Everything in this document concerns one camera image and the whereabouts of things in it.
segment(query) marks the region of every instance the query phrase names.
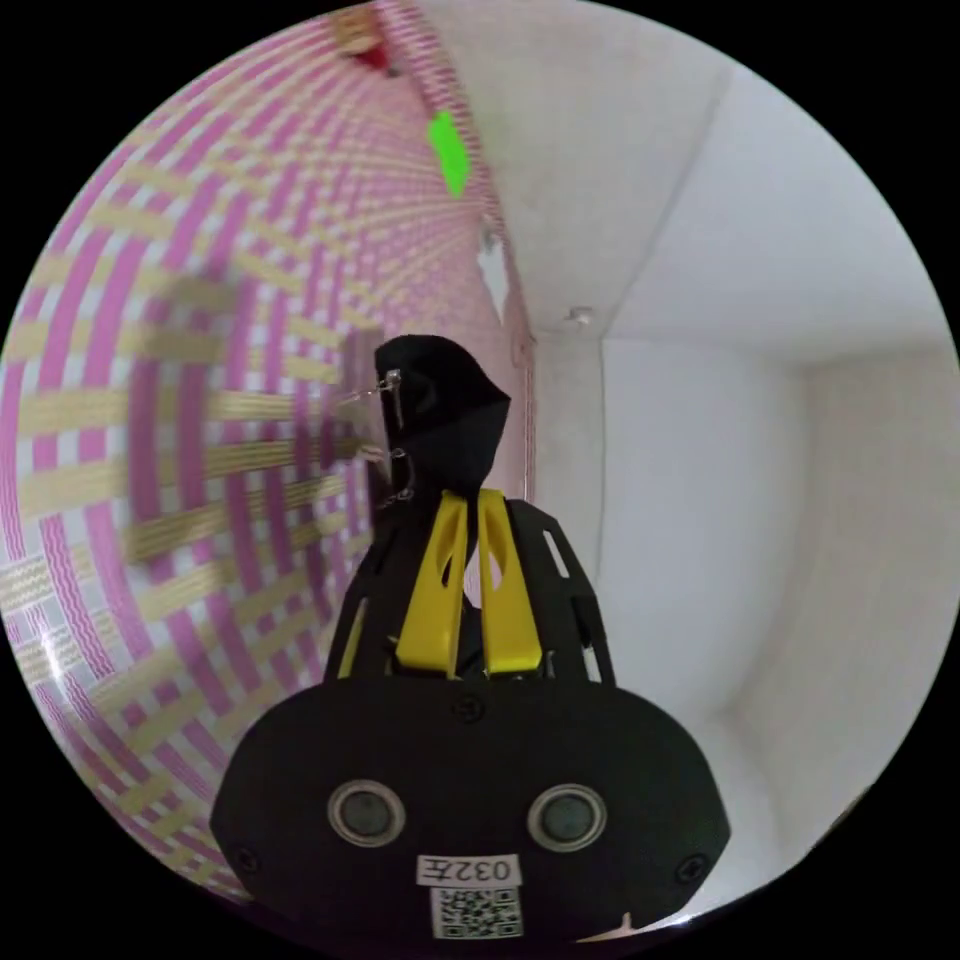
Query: pink and gold woven wall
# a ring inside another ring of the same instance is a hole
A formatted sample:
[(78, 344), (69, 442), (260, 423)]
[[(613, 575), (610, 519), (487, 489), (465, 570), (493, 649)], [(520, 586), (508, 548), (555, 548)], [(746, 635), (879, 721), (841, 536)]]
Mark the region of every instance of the pink and gold woven wall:
[[(207, 826), (238, 738), (323, 675), (369, 538), (328, 414), (347, 338), (439, 332), (514, 400), (491, 484), (528, 489), (531, 354), (476, 257), (503, 233), (466, 101), (407, 2), (404, 74), (323, 18), (210, 70), (109, 157), (30, 277), (0, 366), (0, 609), (30, 692), (150, 853), (241, 890)], [(474, 179), (427, 144), (450, 109)]]

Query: gold stripe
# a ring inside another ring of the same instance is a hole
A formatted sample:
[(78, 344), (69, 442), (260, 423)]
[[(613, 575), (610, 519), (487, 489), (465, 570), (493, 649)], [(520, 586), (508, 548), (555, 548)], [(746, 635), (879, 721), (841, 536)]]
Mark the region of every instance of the gold stripe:
[(101, 460), (30, 474), (18, 485), (20, 515), (25, 520), (46, 513), (76, 510), (127, 495), (127, 460)]
[(98, 203), (87, 213), (85, 220), (95, 227), (126, 230), (157, 240), (169, 240), (176, 228), (176, 223), (161, 213), (136, 207), (117, 207), (109, 202)]
[(236, 710), (219, 717), (213, 725), (213, 736), (220, 742), (235, 739), (252, 726), (268, 707), (283, 699), (280, 682), (273, 678), (255, 690)]
[(30, 557), (0, 571), (0, 605), (13, 609), (42, 600), (53, 589), (43, 557)]
[(227, 511), (222, 503), (157, 517), (134, 524), (123, 532), (127, 563), (143, 563), (177, 547), (212, 537), (227, 529)]
[(294, 380), (327, 384), (340, 382), (340, 371), (332, 363), (312, 360), (310, 357), (298, 357), (295, 354), (287, 354), (283, 360), (285, 374)]
[(7, 334), (7, 342), (3, 346), (3, 359), (8, 364), (35, 360), (42, 356), (46, 345), (47, 324), (24, 323), (21, 320), (13, 324)]
[(266, 663), (275, 653), (291, 646), (301, 633), (316, 625), (317, 612), (313, 607), (304, 607), (297, 613), (282, 620), (250, 650), (250, 655), (259, 666)]
[(137, 598), (140, 615), (148, 623), (163, 620), (191, 603), (197, 603), (211, 593), (216, 593), (225, 583), (235, 579), (235, 573), (233, 558), (223, 557), (174, 577), (164, 584), (151, 587)]
[(194, 875), (193, 872), (186, 869), (186, 867), (196, 854), (189, 847), (183, 846), (182, 843), (174, 843), (173, 850), (171, 850), (170, 853), (154, 853), (154, 856), (164, 864), (164, 866), (169, 867), (171, 870), (176, 870), (177, 873), (181, 873), (185, 877), (192, 877)]
[(261, 423), (293, 419), (293, 397), (270, 393), (222, 391), (210, 399), (211, 420), (256, 420)]
[[(287, 510), (292, 510), (312, 502), (314, 497), (337, 496), (343, 493), (344, 489), (343, 479), (338, 475), (324, 477), (319, 484), (313, 480), (289, 484), (284, 490), (284, 506)], [(247, 493), (247, 508), (253, 519), (266, 516), (266, 501), (262, 490), (251, 490)], [(142, 563), (150, 557), (168, 553), (177, 547), (224, 533), (228, 525), (226, 508), (222, 503), (158, 517), (124, 531), (124, 556), (128, 563)]]
[(351, 537), (343, 547), (344, 555), (347, 559), (352, 559), (358, 553), (363, 553), (373, 541), (373, 535), (367, 531), (365, 533), (357, 534), (355, 537)]
[[(217, 849), (216, 843), (213, 844), (213, 849)], [(211, 874), (213, 874), (217, 869), (218, 865), (212, 860), (204, 860), (203, 863), (201, 863), (200, 866), (194, 871), (192, 877), (193, 882), (206, 883), (210, 879)]]
[(287, 600), (305, 590), (307, 586), (307, 572), (301, 568), (281, 577), (259, 593), (244, 597), (233, 608), (237, 625), (242, 628), (255, 624), (261, 617), (265, 617), (277, 607), (282, 607)]
[(303, 284), (296, 277), (275, 267), (272, 263), (267, 263), (261, 257), (241, 250), (234, 254), (233, 265), (248, 273), (251, 277), (256, 277), (264, 283), (269, 283), (278, 290), (285, 290), (287, 293), (299, 295)]
[(188, 690), (179, 700), (163, 708), (141, 726), (127, 735), (127, 746), (137, 756), (151, 753), (164, 740), (182, 730), (207, 705), (206, 698), (196, 688)]
[(240, 173), (236, 166), (229, 161), (218, 160), (215, 157), (209, 157), (204, 162), (215, 173), (219, 173), (222, 177), (226, 177), (228, 180), (240, 187), (241, 190), (245, 190), (247, 193), (251, 193), (255, 197), (266, 197), (270, 194), (270, 187), (268, 187), (262, 180), (258, 180), (256, 177), (247, 176), (245, 173)]
[(197, 191), (196, 184), (186, 177), (178, 177), (175, 173), (150, 167), (145, 163), (131, 163), (120, 171), (120, 176), (125, 183), (153, 187), (154, 190), (176, 197), (192, 197)]
[(128, 816), (135, 817), (172, 790), (170, 775), (155, 773), (146, 783), (138, 783), (118, 797), (117, 806)]
[[(161, 387), (157, 423), (172, 423), (178, 413), (178, 390)], [(213, 421), (293, 419), (293, 397), (270, 393), (217, 391), (210, 396), (206, 416)], [(21, 438), (59, 434), (68, 430), (126, 427), (130, 423), (130, 399), (122, 389), (60, 390), (31, 393), (20, 401), (17, 432)]]
[(196, 816), (197, 812), (192, 804), (182, 803), (176, 810), (161, 817), (156, 823), (150, 824), (150, 832), (159, 840), (168, 840), (187, 826), (191, 820), (196, 819)]
[(302, 530), (311, 530), (316, 536), (314, 540), (319, 539), (320, 537), (332, 537), (334, 534), (339, 533), (341, 530), (345, 529), (347, 526), (347, 515), (342, 511), (337, 513), (329, 513), (326, 515), (321, 515), (317, 517), (317, 522), (310, 524), (310, 526), (301, 527)]
[(308, 343), (316, 343), (329, 350), (339, 350), (343, 346), (344, 334), (331, 330), (305, 317), (290, 317), (287, 320), (287, 332), (300, 337)]

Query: pink stripe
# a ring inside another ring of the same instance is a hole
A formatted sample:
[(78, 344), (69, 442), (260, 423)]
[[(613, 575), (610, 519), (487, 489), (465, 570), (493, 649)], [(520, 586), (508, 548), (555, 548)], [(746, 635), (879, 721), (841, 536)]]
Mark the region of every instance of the pink stripe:
[(166, 857), (173, 853), (173, 847), (163, 840), (159, 840), (146, 827), (140, 826), (133, 817), (127, 816), (115, 803), (107, 800), (106, 797), (97, 796), (97, 799), (106, 807), (110, 816), (148, 851), (160, 857)]
[(193, 253), (194, 240), (200, 232), (204, 218), (213, 209), (217, 193), (223, 184), (222, 177), (211, 174), (197, 187), (190, 199), (190, 206), (177, 221), (173, 236), (160, 261), (167, 270), (182, 270), (186, 266), (190, 254)]
[(206, 461), (203, 440), (206, 415), (207, 375), (205, 365), (185, 364), (180, 372), (177, 406), (177, 466), (180, 497), (184, 510), (206, 505), (204, 482)]
[(229, 758), (220, 744), (210, 735), (210, 731), (198, 720), (191, 720), (184, 728), (183, 735), (187, 743), (203, 757), (218, 773), (227, 769)]
[(100, 636), (90, 619), (80, 592), (80, 585), (77, 583), (67, 546), (67, 532), (63, 517), (59, 514), (44, 517), (40, 521), (40, 537), (47, 557), (47, 566), (50, 568), (53, 588), (87, 666), (98, 680), (112, 676), (114, 669), (110, 656), (100, 642)]
[[(169, 743), (162, 743), (159, 747), (157, 747), (153, 755), (191, 793), (195, 794), (200, 800), (203, 800), (206, 803), (213, 802), (213, 791), (210, 789), (209, 784), (203, 779), (203, 777), (200, 776), (199, 773), (197, 773), (196, 770), (193, 769), (193, 767), (190, 766), (190, 764), (186, 762), (186, 760), (183, 759), (182, 756), (180, 756), (176, 750), (174, 750), (172, 746), (170, 746)], [(186, 835), (180, 833), (178, 836), (185, 837)]]
[(45, 716), (47, 721), (59, 730), (60, 735), (76, 756), (89, 767), (100, 782), (109, 787), (114, 793), (120, 795), (127, 792), (123, 781), (100, 759), (97, 752), (74, 729), (72, 723), (67, 720), (65, 714), (57, 704), (55, 697), (46, 689), (45, 684), (39, 684), (34, 687), (34, 695), (40, 705), (40, 713)]
[(107, 458), (107, 432), (102, 427), (90, 427), (80, 431), (77, 440), (77, 457), (81, 463), (98, 463)]
[(157, 163), (162, 160), (210, 111), (213, 104), (210, 102), (198, 103), (189, 110), (186, 116), (181, 117), (146, 153), (144, 159), (148, 163)]
[[(264, 353), (264, 384), (267, 393), (279, 393), (280, 378), (283, 374), (283, 340), (287, 333), (287, 294), (278, 293), (270, 312), (270, 326), (267, 331), (267, 345)], [(276, 432), (277, 425), (269, 424)]]
[(128, 703), (121, 711), (120, 716), (126, 721), (131, 730), (142, 727), (147, 722), (147, 712), (139, 703)]
[[(286, 77), (289, 76), (291, 73), (293, 73), (293, 70), (285, 71), (286, 76), (283, 76), (283, 77), (281, 77), (281, 75), (278, 74), (276, 80), (274, 80), (274, 78), (271, 78), (270, 83), (264, 84), (263, 86), (264, 87), (276, 86), (278, 83), (280, 83), (281, 79), (286, 79)], [(241, 136), (247, 137), (249, 139), (258, 137), (261, 133), (263, 133), (266, 127), (269, 126), (270, 121), (273, 120), (273, 118), (276, 117), (276, 115), (283, 109), (283, 105), (284, 105), (284, 101), (279, 97), (275, 100), (271, 100), (270, 103), (268, 103), (267, 106), (264, 107), (263, 110), (261, 110), (253, 118), (253, 120), (250, 121), (249, 124), (247, 124), (247, 126), (243, 129), (243, 133), (241, 134)]]
[(160, 516), (160, 486), (156, 463), (157, 401), (160, 362), (137, 360), (130, 377), (129, 496), (138, 523)]
[(253, 693), (263, 685), (263, 678), (253, 662), (253, 657), (243, 640), (243, 634), (237, 627), (233, 616), (233, 607), (223, 590), (206, 598), (207, 613), (210, 621), (216, 624), (217, 634), (227, 662), (237, 675), (240, 685), (246, 693)]
[(287, 512), (283, 502), (282, 468), (275, 467), (266, 472), (264, 495), (267, 505), (267, 526), (270, 530), (270, 544), (277, 561), (277, 572), (285, 576), (293, 571), (293, 551), (290, 546), (290, 531), (287, 529)]
[(153, 652), (153, 643), (143, 625), (137, 603), (130, 594), (126, 567), (118, 550), (120, 538), (113, 525), (110, 504), (87, 507), (83, 513), (93, 562), (107, 606), (130, 656), (135, 662), (143, 660)]
[(310, 213), (313, 210), (313, 205), (317, 201), (318, 189), (319, 186), (316, 180), (311, 180), (307, 185), (303, 203), (300, 206), (300, 211), (297, 213), (297, 222), (293, 226), (293, 235), (297, 240), (301, 240), (304, 237), (307, 228), (310, 226)]
[[(224, 432), (230, 424), (224, 424)], [(230, 517), (230, 529), (233, 531), (233, 552), (237, 560), (240, 583), (247, 593), (260, 589), (262, 579), (260, 564), (257, 562), (256, 546), (253, 542), (250, 509), (247, 505), (247, 491), (242, 473), (233, 473), (224, 484), (227, 513)]]
[(300, 684), (297, 683), (297, 675), (293, 671), (293, 664), (290, 662), (290, 657), (287, 656), (286, 651), (280, 650), (275, 653), (270, 658), (270, 666), (273, 667), (276, 678), (280, 681), (280, 685), (288, 696), (300, 689)]
[(110, 197), (110, 206), (125, 207), (137, 195), (140, 190), (139, 183), (121, 183)]
[(17, 312), (14, 322), (33, 323), (40, 313), (48, 289), (48, 287), (31, 287), (24, 294), (23, 303), (20, 305), (20, 310)]
[(303, 116), (299, 113), (295, 113), (290, 117), (276, 134), (274, 134), (273, 139), (270, 141), (269, 150), (272, 153), (279, 153), (283, 150), (287, 145), (287, 141), (297, 132), (302, 122)]
[(184, 151), (183, 156), (174, 164), (174, 171), (181, 176), (197, 168), (210, 148), (230, 129), (233, 117), (221, 115), (217, 117), (199, 137), (196, 138)]
[(7, 367), (0, 398), (0, 522), (11, 560), (22, 560), (26, 556), (17, 493), (17, 431), (25, 366), (12, 363)]
[(300, 651), (300, 656), (303, 657), (310, 682), (320, 683), (326, 670), (325, 658), (320, 656), (320, 638), (311, 631), (304, 630), (297, 637), (297, 649)]
[(100, 716), (87, 697), (87, 692), (69, 673), (61, 678), (63, 689), (70, 706), (90, 728), (94, 737), (106, 748), (107, 753), (123, 767), (138, 783), (150, 779), (150, 771), (131, 752), (130, 748), (117, 736), (115, 730)]
[(93, 333), (83, 368), (85, 387), (110, 383), (110, 366), (117, 351), (123, 310), (133, 289), (148, 241), (133, 239), (124, 244), (114, 264), (93, 321)]
[(185, 846), (188, 850), (192, 850), (194, 853), (199, 854), (201, 857), (206, 857), (207, 860), (212, 860), (214, 863), (219, 863), (223, 864), (223, 866), (226, 866), (226, 860), (223, 859), (223, 854), (220, 853), (219, 850), (214, 850), (213, 847), (208, 847), (202, 841), (197, 840), (196, 837), (191, 837), (189, 834), (184, 833), (181, 830), (173, 835), (173, 839)]
[[(237, 322), (227, 349), (226, 369), (224, 370), (225, 388), (243, 390), (247, 371), (247, 354), (250, 349), (250, 331), (253, 329), (257, 309), (257, 287), (255, 280), (249, 278), (241, 282), (240, 295), (237, 298)], [(239, 429), (239, 424), (225, 425)]]
[(210, 663), (210, 658), (193, 628), (190, 614), (186, 610), (179, 610), (166, 618), (166, 624), (180, 659), (197, 689), (206, 697), (210, 708), (218, 717), (229, 713), (233, 709), (233, 701)]
[(93, 205), (100, 198), (104, 187), (113, 179), (114, 174), (127, 162), (136, 150), (134, 146), (120, 147), (112, 157), (93, 175), (93, 178), (81, 191), (73, 206), (57, 227), (49, 249), (53, 253), (64, 253), (77, 232), (77, 227), (86, 219)]
[(300, 171), (300, 167), (291, 163), (287, 165), (287, 168), (283, 171), (283, 176), (280, 178), (280, 182), (277, 184), (276, 189), (270, 196), (270, 203), (267, 207), (266, 217), (268, 220), (276, 220), (277, 217), (283, 213), (283, 208), (287, 205), (287, 199), (290, 196), (290, 192), (293, 190), (294, 184), (297, 182), (297, 174)]
[(210, 280), (222, 280), (227, 272), (230, 253), (237, 237), (243, 230), (247, 219), (247, 208), (250, 206), (250, 195), (241, 193), (230, 201), (223, 226), (213, 241), (207, 255), (207, 266), (204, 275)]
[(84, 240), (80, 252), (70, 265), (70, 274), (53, 312), (46, 350), (40, 361), (37, 386), (40, 391), (60, 388), (70, 353), (70, 338), (77, 319), (77, 309), (109, 237), (108, 230), (94, 230)]

